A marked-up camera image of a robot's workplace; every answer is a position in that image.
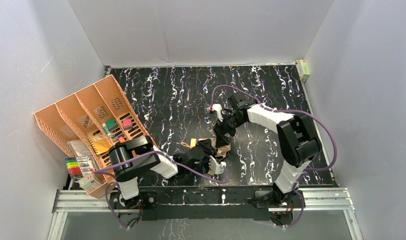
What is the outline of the beige and black folding umbrella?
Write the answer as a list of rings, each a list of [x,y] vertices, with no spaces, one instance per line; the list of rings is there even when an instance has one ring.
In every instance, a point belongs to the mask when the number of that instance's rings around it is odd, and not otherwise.
[[[209,176],[221,175],[225,172],[226,156],[231,150],[230,145],[216,147],[216,138],[192,138],[189,143],[182,142],[185,152],[179,154],[179,162],[187,167]]]

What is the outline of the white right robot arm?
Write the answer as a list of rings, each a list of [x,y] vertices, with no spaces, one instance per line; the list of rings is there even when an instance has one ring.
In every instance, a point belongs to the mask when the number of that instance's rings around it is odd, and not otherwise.
[[[245,123],[258,124],[276,133],[284,163],[272,192],[258,200],[270,200],[275,205],[290,203],[296,195],[300,176],[322,150],[312,118],[275,111],[241,92],[231,95],[228,102],[231,109],[220,104],[209,106],[210,113],[217,116],[213,126],[215,147],[229,145],[236,129]]]

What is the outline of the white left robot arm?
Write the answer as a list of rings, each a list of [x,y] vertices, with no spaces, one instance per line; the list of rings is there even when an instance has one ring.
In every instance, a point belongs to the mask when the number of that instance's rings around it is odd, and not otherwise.
[[[210,139],[200,140],[194,147],[173,156],[157,153],[159,150],[147,135],[118,142],[108,150],[116,185],[125,200],[139,195],[139,177],[147,172],[187,183],[197,173],[213,176],[225,171],[226,163],[216,157],[217,150]]]

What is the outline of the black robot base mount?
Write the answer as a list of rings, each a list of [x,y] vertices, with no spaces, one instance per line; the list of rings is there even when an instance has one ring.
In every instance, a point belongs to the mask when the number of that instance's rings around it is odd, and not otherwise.
[[[144,221],[168,219],[253,219],[291,221],[301,206],[294,193],[278,201],[272,186],[141,187],[139,195],[124,200],[119,190],[108,194],[120,214],[142,212]]]

